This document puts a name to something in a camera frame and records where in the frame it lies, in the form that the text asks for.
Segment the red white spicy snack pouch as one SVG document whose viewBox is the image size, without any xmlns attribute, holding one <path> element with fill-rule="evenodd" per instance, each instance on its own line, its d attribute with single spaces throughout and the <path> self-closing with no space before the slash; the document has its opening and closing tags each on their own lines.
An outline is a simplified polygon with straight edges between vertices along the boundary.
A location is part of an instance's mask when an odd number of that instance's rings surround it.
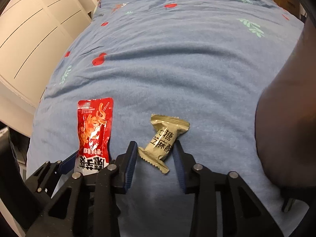
<svg viewBox="0 0 316 237">
<path fill-rule="evenodd" d="M 98 173 L 110 162 L 114 101 L 111 97 L 80 100 L 77 104 L 79 150 L 74 170 L 86 176 Z"/>
</svg>

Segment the olive sesame candy packet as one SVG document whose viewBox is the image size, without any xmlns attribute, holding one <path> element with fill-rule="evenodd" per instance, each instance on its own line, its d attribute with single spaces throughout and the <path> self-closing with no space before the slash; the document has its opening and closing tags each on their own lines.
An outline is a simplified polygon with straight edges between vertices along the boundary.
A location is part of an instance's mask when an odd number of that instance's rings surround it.
<svg viewBox="0 0 316 237">
<path fill-rule="evenodd" d="M 171 152 L 176 139 L 190 129 L 190 123 L 178 117 L 157 114 L 151 115 L 150 123 L 156 133 L 145 148 L 138 148 L 138 155 L 163 174 L 167 174 L 169 168 L 164 160 Z"/>
</svg>

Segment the black steel trash bin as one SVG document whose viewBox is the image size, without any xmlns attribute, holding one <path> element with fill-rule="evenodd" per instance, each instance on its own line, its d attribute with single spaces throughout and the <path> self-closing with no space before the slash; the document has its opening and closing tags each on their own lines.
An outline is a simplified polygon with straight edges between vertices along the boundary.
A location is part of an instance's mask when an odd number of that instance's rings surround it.
<svg viewBox="0 0 316 237">
<path fill-rule="evenodd" d="M 263 171 L 283 197 L 315 209 L 315 24 L 310 19 L 261 94 L 255 138 Z"/>
</svg>

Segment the white wardrobe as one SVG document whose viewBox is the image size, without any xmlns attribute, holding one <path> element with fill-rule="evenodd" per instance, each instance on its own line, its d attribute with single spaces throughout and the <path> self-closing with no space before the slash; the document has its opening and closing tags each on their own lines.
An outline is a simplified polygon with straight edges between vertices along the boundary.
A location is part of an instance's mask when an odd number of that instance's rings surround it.
<svg viewBox="0 0 316 237">
<path fill-rule="evenodd" d="M 11 0 L 1 14 L 1 121 L 30 136 L 36 108 L 98 0 Z"/>
</svg>

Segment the blue patterned bedspread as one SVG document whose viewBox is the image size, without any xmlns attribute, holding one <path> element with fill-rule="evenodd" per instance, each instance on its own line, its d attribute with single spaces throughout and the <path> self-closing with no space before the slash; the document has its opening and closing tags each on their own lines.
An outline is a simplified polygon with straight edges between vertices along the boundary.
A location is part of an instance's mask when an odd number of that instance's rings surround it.
<svg viewBox="0 0 316 237">
<path fill-rule="evenodd" d="M 254 120 L 302 29 L 273 0 L 100 0 L 36 110 L 27 174 L 78 149 L 78 101 L 111 97 L 111 157 L 132 140 L 148 144 L 152 114 L 184 119 L 184 151 L 214 172 L 237 171 L 289 236 L 308 206 L 281 211 L 257 157 Z"/>
</svg>

